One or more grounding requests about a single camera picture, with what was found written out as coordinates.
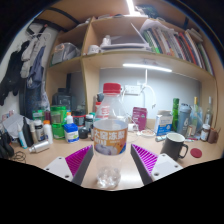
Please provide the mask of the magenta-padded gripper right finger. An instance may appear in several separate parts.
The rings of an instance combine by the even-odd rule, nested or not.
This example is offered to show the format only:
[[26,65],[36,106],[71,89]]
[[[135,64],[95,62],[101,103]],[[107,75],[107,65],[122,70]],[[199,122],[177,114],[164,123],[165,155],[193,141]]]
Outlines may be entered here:
[[144,185],[182,169],[182,166],[167,154],[156,155],[135,144],[131,145],[131,155]]

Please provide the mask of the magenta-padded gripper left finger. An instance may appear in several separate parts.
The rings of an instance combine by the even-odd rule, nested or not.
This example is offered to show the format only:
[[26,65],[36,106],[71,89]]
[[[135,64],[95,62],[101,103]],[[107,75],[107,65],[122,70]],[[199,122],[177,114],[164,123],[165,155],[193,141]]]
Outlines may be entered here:
[[92,157],[93,146],[89,145],[66,158],[57,157],[44,170],[80,186]]

